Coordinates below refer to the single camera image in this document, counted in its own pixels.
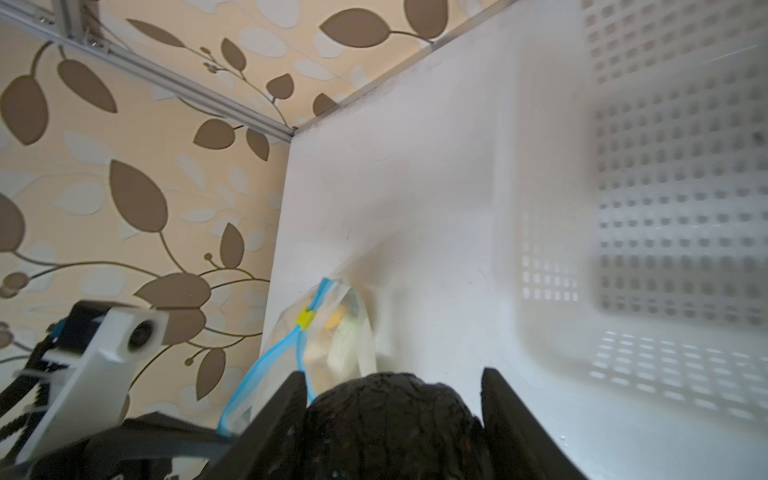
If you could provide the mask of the dark eggplant toy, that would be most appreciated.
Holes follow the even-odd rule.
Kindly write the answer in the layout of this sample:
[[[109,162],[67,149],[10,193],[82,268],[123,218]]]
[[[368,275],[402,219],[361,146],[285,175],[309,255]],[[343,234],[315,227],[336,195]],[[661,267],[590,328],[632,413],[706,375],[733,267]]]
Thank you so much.
[[[492,479],[485,430],[460,395],[376,373],[319,395],[302,428],[299,479]]]

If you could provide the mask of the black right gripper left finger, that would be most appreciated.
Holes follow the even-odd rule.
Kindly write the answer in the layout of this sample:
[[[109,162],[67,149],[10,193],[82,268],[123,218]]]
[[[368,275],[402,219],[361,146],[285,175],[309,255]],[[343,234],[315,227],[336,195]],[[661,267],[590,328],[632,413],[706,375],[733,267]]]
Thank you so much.
[[[291,373],[204,479],[293,479],[307,409],[305,375]]]

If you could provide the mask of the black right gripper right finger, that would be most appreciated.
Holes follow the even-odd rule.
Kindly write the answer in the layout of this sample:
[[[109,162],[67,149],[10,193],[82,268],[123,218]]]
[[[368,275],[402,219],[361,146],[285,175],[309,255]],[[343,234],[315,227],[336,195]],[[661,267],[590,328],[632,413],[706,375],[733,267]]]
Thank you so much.
[[[483,371],[481,407],[497,479],[585,478],[494,368]]]

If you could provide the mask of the clear zip bag blue zipper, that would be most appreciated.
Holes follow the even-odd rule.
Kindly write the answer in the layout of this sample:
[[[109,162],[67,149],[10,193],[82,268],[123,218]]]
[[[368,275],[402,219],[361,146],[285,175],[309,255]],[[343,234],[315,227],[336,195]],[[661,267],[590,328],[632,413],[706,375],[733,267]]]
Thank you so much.
[[[361,294],[344,280],[324,278],[280,313],[267,349],[226,404],[217,433],[241,434],[294,372],[304,374],[307,402],[312,403],[325,391],[376,371]]]

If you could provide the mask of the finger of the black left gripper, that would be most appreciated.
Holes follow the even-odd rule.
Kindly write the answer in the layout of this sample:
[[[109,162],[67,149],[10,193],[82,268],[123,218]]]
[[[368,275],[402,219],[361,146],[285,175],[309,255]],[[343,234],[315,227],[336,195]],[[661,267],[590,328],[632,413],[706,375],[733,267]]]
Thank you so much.
[[[31,479],[163,479],[177,458],[216,463],[231,440],[161,413],[126,419],[31,462]]]

